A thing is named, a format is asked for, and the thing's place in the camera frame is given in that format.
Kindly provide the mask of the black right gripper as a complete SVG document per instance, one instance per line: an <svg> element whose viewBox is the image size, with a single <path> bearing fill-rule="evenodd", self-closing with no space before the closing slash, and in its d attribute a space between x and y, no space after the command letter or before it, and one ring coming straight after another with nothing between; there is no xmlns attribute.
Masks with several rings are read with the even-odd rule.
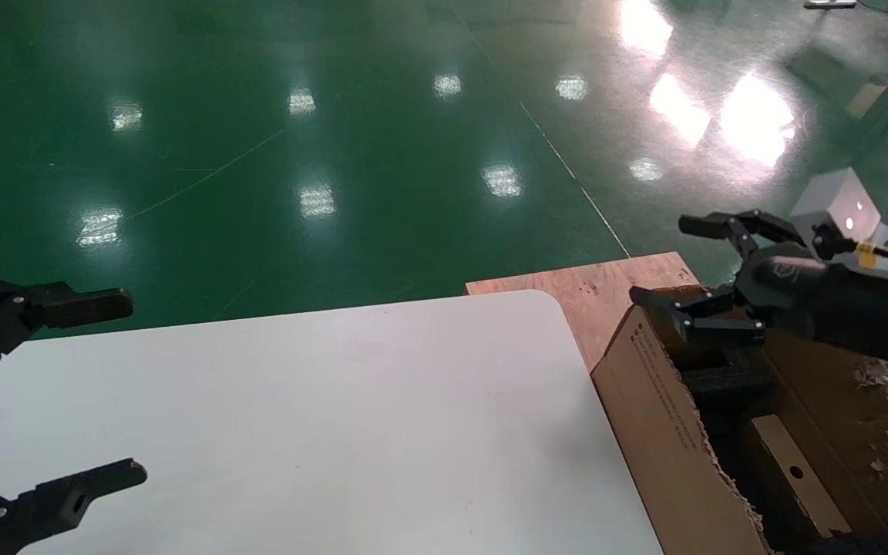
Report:
<svg viewBox="0 0 888 555"><path fill-rule="evenodd" d="M768 326L888 362L888 278L816 260L792 224L764 210L681 215L679 229L728 241L746 259L737 290L722 285L679 299L630 288L632 303L669 324L687 343L761 344ZM760 249L757 237L775 245ZM740 302L761 320L735 318Z"/></svg>

